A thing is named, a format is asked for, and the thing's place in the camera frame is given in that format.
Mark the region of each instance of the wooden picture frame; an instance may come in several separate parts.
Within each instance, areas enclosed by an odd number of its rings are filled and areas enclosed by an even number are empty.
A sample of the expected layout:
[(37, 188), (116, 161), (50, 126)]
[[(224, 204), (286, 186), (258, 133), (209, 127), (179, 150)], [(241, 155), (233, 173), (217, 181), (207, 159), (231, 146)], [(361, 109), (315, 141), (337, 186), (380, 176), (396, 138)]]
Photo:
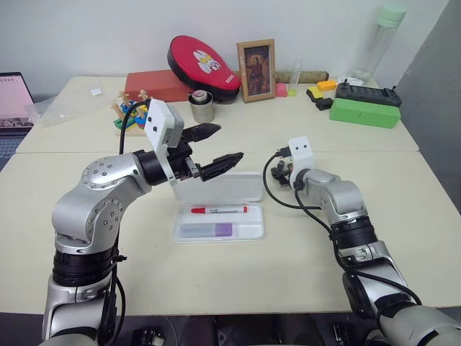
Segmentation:
[(244, 102), (275, 97), (274, 39), (237, 43)]

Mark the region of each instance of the cartoon print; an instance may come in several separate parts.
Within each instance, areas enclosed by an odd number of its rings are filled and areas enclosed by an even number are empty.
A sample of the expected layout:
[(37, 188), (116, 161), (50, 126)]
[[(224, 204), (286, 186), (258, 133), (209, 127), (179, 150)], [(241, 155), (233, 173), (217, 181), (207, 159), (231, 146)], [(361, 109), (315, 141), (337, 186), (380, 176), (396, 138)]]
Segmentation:
[(194, 57), (199, 61), (198, 64), (200, 68), (206, 74), (211, 74), (212, 71), (216, 71), (221, 67), (210, 54), (205, 53), (203, 50), (194, 51)]

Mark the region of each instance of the red block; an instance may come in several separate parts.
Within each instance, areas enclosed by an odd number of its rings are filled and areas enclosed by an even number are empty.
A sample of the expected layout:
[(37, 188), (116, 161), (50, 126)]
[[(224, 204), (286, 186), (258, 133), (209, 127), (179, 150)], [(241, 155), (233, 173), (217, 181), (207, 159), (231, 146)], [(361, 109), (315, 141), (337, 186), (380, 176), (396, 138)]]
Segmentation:
[(172, 70), (136, 72), (128, 74), (125, 93), (135, 101), (141, 101), (139, 91), (144, 89), (154, 99), (165, 102), (187, 101), (192, 92), (186, 84), (175, 76)]

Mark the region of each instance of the red cap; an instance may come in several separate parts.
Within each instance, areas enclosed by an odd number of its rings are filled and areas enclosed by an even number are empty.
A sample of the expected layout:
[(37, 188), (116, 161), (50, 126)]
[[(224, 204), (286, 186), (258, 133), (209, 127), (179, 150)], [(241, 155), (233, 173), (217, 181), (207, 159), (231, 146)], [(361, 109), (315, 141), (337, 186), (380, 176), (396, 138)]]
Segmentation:
[(192, 208), (191, 212), (194, 214), (205, 214), (205, 208)]

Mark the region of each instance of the white table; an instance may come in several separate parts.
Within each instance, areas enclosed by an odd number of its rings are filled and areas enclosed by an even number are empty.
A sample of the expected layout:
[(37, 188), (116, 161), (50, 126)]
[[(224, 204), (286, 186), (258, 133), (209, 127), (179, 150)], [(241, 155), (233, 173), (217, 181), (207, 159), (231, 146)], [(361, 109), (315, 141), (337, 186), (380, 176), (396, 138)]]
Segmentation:
[[(125, 88), (125, 77), (74, 77), (59, 98), (72, 99), (85, 93), (88, 85), (100, 81), (106, 94), (115, 97)], [(211, 138), (194, 144), (197, 151), (230, 153), (273, 151), (286, 146), (290, 138), (307, 136), (314, 151), (418, 151), (402, 122), (394, 129), (375, 128), (331, 121), (306, 96), (307, 84), (298, 85), (295, 97), (277, 97), (244, 104), (241, 96), (230, 105), (215, 105), (215, 123), (222, 129)], [(188, 102), (174, 102), (186, 127), (196, 125)], [(119, 136), (112, 121), (115, 111), (107, 106), (88, 109), (84, 116), (50, 127), (36, 126), (19, 146), (18, 153), (118, 152)], [(151, 150), (146, 137), (127, 137), (125, 151)]]
[[(260, 170), (272, 154), (247, 154)], [(0, 174), (0, 311), (41, 314), (53, 265), (51, 210), (104, 153), (17, 154)], [(209, 161), (214, 153), (202, 152)], [(316, 153), (316, 166), (354, 181), (377, 235), (410, 288), (430, 306), (461, 305), (461, 217), (418, 152)], [(280, 198), (295, 202), (269, 178)], [(176, 244), (168, 184), (136, 200), (121, 225), (127, 313), (224, 314), (349, 310), (325, 231), (304, 213), (263, 200), (261, 241)]]

